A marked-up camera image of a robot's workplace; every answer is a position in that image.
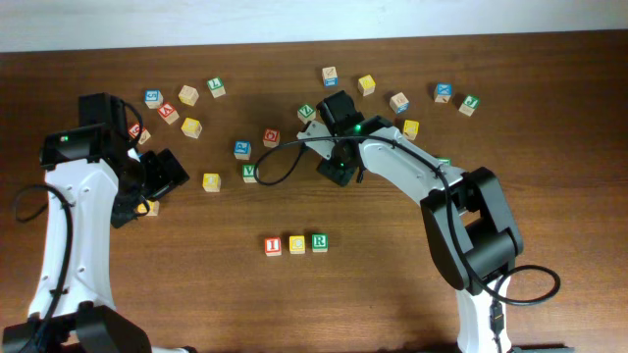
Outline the green Z block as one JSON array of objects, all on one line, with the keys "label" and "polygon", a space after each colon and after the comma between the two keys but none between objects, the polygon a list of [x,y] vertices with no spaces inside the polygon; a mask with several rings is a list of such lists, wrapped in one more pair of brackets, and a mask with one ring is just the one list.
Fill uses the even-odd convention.
[{"label": "green Z block", "polygon": [[297,110],[297,117],[304,123],[308,124],[317,117],[317,111],[309,104],[304,104]]}]

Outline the plain wood block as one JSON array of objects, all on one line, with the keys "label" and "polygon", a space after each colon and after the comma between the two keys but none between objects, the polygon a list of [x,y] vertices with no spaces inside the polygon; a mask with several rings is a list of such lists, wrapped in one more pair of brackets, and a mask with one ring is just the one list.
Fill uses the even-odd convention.
[{"label": "plain wood block", "polygon": [[179,92],[179,99],[182,103],[188,106],[194,106],[199,98],[199,93],[196,88],[184,85]]}]

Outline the green r block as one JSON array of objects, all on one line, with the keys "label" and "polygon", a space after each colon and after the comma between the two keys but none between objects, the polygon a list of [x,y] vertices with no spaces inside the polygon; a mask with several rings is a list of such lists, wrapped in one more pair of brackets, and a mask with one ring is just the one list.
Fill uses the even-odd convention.
[{"label": "green r block", "polygon": [[438,161],[443,164],[443,165],[447,165],[447,166],[451,166],[451,160],[447,159],[447,158],[437,158]]},{"label": "green r block", "polygon": [[311,239],[312,251],[317,253],[329,250],[329,238],[324,233],[314,233]]}]

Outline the blue side block top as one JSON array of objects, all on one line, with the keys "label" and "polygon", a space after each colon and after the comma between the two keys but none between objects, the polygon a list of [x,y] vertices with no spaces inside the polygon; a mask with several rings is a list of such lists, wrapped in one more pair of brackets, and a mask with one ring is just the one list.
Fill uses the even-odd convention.
[{"label": "blue side block top", "polygon": [[339,76],[335,67],[326,67],[322,69],[322,80],[325,87],[337,86],[339,84]]}]

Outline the yellow C block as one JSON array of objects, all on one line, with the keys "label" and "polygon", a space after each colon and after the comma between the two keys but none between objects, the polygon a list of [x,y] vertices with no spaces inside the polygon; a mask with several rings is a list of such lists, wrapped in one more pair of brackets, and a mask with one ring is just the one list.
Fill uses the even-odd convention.
[{"label": "yellow C block", "polygon": [[304,254],[306,243],[304,235],[291,235],[288,238],[288,251],[291,255]]}]

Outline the red letter I block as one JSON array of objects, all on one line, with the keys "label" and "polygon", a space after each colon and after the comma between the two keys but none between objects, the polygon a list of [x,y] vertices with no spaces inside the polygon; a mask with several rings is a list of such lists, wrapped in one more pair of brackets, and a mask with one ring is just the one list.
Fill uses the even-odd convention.
[{"label": "red letter I block", "polygon": [[267,256],[281,256],[283,253],[282,240],[279,237],[264,239],[264,252]]}]

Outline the red S block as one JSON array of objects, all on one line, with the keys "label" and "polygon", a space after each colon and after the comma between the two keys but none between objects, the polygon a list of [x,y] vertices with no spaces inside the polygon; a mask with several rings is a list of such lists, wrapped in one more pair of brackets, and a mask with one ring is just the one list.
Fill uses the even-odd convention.
[{"label": "red S block", "polygon": [[139,137],[138,144],[144,144],[151,137],[149,131],[145,127],[140,127],[139,124],[131,126],[129,134],[132,139]]}]

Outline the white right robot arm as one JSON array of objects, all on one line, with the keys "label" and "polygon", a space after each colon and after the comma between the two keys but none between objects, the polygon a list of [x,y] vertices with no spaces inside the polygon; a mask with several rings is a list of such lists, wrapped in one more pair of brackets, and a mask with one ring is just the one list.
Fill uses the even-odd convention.
[{"label": "white right robot arm", "polygon": [[432,260],[454,289],[461,352],[508,352],[506,290],[523,240],[493,172],[466,172],[429,155],[388,120],[365,119],[339,91],[316,107],[323,127],[308,126],[321,175],[339,186],[365,172],[383,177],[420,207]]}]

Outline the blue P block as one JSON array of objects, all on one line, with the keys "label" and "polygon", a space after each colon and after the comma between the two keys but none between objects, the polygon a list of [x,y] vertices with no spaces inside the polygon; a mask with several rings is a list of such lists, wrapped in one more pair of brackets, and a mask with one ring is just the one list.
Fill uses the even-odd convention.
[{"label": "blue P block", "polygon": [[239,140],[235,143],[234,154],[239,160],[248,161],[252,152],[251,143],[249,141]]}]

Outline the blue S block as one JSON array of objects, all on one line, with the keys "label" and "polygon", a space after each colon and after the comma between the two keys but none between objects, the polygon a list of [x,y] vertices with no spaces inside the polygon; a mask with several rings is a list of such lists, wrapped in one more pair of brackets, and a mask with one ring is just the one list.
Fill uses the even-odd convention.
[{"label": "blue S block", "polygon": [[144,103],[149,109],[158,109],[163,105],[164,97],[158,89],[147,89],[144,92]]}]

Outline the yellow block right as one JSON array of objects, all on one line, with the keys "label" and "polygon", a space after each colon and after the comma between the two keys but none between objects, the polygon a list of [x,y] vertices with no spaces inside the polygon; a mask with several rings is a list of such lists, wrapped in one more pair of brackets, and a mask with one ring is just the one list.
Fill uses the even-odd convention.
[{"label": "yellow block right", "polygon": [[419,128],[419,122],[413,120],[405,120],[403,123],[402,134],[406,139],[413,141],[419,132]]}]

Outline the green J block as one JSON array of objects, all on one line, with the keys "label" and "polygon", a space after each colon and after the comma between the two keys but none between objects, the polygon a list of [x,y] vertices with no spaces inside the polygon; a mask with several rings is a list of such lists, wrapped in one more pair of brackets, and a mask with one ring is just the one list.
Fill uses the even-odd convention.
[{"label": "green J block", "polygon": [[458,108],[458,111],[468,117],[471,117],[480,105],[481,100],[474,95],[466,95]]}]

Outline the red N block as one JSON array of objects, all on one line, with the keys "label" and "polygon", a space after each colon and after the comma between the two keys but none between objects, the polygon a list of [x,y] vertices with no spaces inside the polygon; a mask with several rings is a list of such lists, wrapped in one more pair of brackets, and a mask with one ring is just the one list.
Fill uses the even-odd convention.
[{"label": "red N block", "polygon": [[176,110],[176,108],[170,104],[169,102],[165,102],[163,105],[161,105],[158,109],[157,112],[159,114],[159,116],[168,124],[171,125],[172,123],[174,123],[179,117],[179,113]]}]

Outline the blue X block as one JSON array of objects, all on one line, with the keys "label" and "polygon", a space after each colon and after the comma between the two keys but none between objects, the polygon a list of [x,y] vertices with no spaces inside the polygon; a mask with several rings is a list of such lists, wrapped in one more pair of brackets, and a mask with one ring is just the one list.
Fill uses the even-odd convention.
[{"label": "blue X block", "polygon": [[436,103],[447,103],[452,96],[452,86],[450,83],[439,82],[434,91],[434,101]]}]

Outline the yellow block top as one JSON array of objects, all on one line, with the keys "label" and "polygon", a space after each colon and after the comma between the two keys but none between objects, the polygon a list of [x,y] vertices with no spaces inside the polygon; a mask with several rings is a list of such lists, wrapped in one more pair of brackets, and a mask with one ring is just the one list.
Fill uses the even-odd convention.
[{"label": "yellow block top", "polygon": [[358,90],[363,96],[372,94],[376,89],[376,82],[371,75],[366,75],[358,79]]}]

